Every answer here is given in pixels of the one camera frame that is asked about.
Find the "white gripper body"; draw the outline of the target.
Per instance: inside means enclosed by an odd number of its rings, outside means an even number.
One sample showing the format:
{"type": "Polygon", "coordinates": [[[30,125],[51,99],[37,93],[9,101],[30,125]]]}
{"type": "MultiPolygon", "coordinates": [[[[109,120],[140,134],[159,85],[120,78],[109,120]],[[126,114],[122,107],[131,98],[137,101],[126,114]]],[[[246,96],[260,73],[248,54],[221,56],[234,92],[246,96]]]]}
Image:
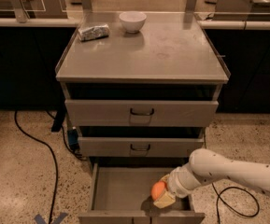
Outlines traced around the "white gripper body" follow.
{"type": "Polygon", "coordinates": [[[197,179],[191,167],[181,166],[174,169],[168,177],[167,187],[173,195],[179,198],[187,197],[197,188],[197,179]]]}

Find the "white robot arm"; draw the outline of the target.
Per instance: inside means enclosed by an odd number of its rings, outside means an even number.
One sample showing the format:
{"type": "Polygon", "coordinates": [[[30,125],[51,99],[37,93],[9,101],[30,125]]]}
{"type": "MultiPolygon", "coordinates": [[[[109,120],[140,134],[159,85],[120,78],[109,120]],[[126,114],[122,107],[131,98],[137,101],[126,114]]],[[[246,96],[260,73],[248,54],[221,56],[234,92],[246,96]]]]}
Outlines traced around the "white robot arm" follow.
{"type": "Polygon", "coordinates": [[[196,149],[189,161],[163,176],[153,185],[151,197],[158,208],[165,208],[186,198],[195,189],[222,179],[270,197],[270,164],[235,161],[209,149],[196,149]]]}

